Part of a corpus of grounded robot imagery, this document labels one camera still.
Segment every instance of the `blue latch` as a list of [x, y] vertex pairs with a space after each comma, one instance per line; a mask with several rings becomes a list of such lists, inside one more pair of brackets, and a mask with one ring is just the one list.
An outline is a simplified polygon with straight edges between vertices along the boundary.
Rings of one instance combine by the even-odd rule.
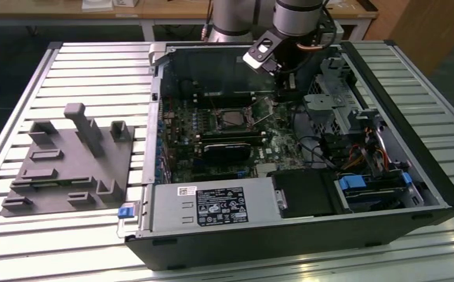
[[346, 175], [338, 181], [342, 190], [366, 188], [366, 182], [361, 175]]
[[119, 219], [131, 219], [134, 218], [134, 207], [121, 207], [119, 208]]
[[409, 186], [413, 183], [412, 176], [408, 174], [408, 172], [402, 173], [402, 179], [405, 180], [406, 186]]

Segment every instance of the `aluminum workbench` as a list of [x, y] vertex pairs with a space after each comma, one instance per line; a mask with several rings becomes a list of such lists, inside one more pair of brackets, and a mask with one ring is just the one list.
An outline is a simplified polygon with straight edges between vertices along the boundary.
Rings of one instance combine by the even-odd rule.
[[[396, 46], [378, 41], [356, 47], [454, 183], [454, 108]], [[0, 135], [0, 205], [29, 151], [33, 121], [51, 119], [57, 128], [74, 128], [63, 117], [73, 102], [86, 104], [86, 115], [99, 126], [123, 119], [137, 127], [127, 201], [141, 199], [149, 49], [147, 42], [51, 45]], [[137, 219], [119, 224], [117, 209], [0, 216], [0, 281], [454, 279], [454, 218], [386, 246], [162, 272], [149, 270], [123, 244], [122, 237], [135, 229]]]

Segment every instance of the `floor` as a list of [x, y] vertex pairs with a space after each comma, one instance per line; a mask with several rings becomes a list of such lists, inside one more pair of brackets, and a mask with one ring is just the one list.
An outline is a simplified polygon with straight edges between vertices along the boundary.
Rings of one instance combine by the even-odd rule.
[[[201, 26], [155, 28], [159, 41], [198, 40]], [[0, 27], [0, 131], [51, 41], [142, 41], [137, 26], [41, 27], [31, 37], [25, 27]], [[454, 50], [430, 80], [454, 105]]]

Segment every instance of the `barcode sticker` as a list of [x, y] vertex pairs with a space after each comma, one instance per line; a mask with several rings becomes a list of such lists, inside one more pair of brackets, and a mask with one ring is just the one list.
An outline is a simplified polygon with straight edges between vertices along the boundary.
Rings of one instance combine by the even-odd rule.
[[195, 195], [197, 186], [178, 187], [179, 196]]

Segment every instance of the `warning label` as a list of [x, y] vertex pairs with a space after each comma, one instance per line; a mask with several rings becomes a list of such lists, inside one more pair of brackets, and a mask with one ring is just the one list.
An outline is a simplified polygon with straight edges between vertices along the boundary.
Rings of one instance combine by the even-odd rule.
[[201, 226], [249, 222], [242, 187], [198, 190], [197, 218]]

